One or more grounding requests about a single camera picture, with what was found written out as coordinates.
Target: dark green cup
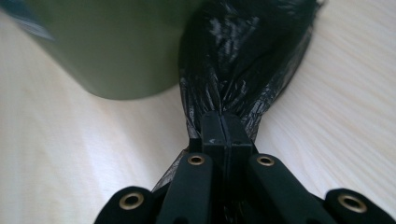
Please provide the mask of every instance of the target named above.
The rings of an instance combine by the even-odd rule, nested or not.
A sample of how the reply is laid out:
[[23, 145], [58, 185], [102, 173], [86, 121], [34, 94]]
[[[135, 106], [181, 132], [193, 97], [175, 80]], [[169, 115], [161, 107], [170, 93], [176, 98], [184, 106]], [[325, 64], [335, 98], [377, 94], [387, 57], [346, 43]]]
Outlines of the dark green cup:
[[178, 40], [202, 0], [0, 0], [87, 91], [136, 99], [177, 83]]

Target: twisted plastic bag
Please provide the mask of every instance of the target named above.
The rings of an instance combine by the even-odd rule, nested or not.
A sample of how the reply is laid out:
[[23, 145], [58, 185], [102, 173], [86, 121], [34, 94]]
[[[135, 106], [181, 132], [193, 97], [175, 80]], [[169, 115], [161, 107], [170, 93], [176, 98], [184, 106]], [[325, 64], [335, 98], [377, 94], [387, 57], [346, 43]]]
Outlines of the twisted plastic bag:
[[253, 141], [262, 114], [296, 72], [316, 0], [205, 2], [182, 36], [179, 73], [190, 138], [207, 111], [237, 115]]

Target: black plastic part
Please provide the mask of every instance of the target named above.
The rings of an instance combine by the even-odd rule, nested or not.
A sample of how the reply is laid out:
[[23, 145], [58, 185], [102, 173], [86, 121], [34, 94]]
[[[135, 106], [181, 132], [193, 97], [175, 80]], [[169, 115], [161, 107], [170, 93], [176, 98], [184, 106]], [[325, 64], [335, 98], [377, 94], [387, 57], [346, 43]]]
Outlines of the black plastic part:
[[202, 140], [201, 140], [201, 138], [190, 138], [189, 139], [189, 146], [185, 150], [189, 151], [190, 153], [202, 152]]
[[[191, 158], [203, 158], [191, 164]], [[163, 201], [157, 224], [204, 224], [210, 220], [213, 161], [202, 153], [180, 160], [175, 177]]]
[[326, 194], [324, 207], [338, 223], [342, 224], [396, 223], [376, 204], [350, 189], [329, 191]]
[[163, 206], [163, 200], [165, 199], [166, 193], [168, 192], [170, 185], [171, 185], [170, 183], [167, 183], [164, 186], [156, 189], [155, 191], [152, 191], [152, 195], [154, 196], [155, 201], [154, 201], [154, 206], [151, 209], [151, 213], [150, 213], [151, 217], [157, 217], [158, 214], [160, 214], [160, 211]]
[[202, 152], [212, 158], [213, 162], [223, 168], [226, 139], [222, 130], [218, 111], [209, 111], [203, 115], [202, 121]]
[[236, 115], [225, 113], [221, 119], [227, 141], [224, 173], [228, 198], [242, 200], [243, 185], [246, 182], [244, 168], [247, 166], [248, 158], [253, 154], [253, 143]]
[[[260, 158], [267, 165], [260, 164]], [[262, 202], [265, 216], [275, 223], [336, 223], [276, 157], [252, 156], [248, 161], [247, 179]]]
[[[120, 207], [120, 200], [123, 196], [130, 193], [140, 193], [143, 196], [143, 202], [135, 209], [125, 210]], [[134, 224], [153, 223], [155, 217], [150, 215], [153, 205], [154, 197], [147, 189], [139, 187], [122, 189], [111, 197], [94, 223], [130, 224], [131, 221]]]

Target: plastic bag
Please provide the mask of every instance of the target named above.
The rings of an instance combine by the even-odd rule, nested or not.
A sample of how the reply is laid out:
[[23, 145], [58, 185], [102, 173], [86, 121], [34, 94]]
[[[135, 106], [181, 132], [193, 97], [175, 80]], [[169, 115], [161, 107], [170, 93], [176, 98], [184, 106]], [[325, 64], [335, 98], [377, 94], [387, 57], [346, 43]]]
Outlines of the plastic bag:
[[205, 2], [179, 50], [180, 91], [190, 138], [207, 111], [237, 115], [256, 138], [262, 114], [286, 87], [312, 35], [316, 0]]

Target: light wood surface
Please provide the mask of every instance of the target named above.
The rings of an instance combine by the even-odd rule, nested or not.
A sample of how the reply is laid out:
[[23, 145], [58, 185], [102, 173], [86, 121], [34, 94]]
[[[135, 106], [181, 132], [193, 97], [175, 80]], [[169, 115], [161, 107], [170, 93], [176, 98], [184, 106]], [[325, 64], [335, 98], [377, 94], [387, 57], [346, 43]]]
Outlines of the light wood surface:
[[[396, 217], [396, 1], [332, 0], [256, 141], [319, 197], [354, 189]], [[151, 189], [188, 143], [177, 87], [85, 92], [0, 12], [0, 223], [93, 223], [119, 189]]]

